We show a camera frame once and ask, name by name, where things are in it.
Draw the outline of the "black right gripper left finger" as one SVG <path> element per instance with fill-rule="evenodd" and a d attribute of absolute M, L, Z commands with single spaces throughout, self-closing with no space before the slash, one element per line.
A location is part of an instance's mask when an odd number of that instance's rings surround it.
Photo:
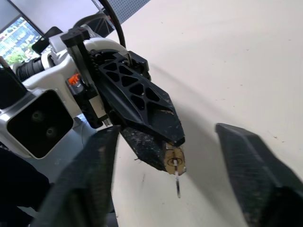
<path fill-rule="evenodd" d="M 111 200 L 119 126 L 92 135 L 59 175 L 32 227 L 104 227 Z"/>

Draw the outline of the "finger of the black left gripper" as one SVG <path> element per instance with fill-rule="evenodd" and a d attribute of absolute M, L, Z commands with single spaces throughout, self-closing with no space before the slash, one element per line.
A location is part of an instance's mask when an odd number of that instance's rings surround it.
<path fill-rule="evenodd" d="M 150 126 L 122 126 L 120 133 L 141 161 L 166 171 L 164 143 L 169 141 L 166 134 Z"/>
<path fill-rule="evenodd" d="M 97 53 L 96 88 L 114 124 L 136 129 L 171 145 L 185 134 L 167 92 L 152 83 L 119 53 Z"/>

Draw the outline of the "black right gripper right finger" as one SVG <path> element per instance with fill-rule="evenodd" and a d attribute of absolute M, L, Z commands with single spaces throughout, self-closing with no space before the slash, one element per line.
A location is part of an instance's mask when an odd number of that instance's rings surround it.
<path fill-rule="evenodd" d="M 248 226 L 301 227 L 303 183 L 295 173 L 257 134 L 225 123 L 217 123 L 215 130 Z"/>

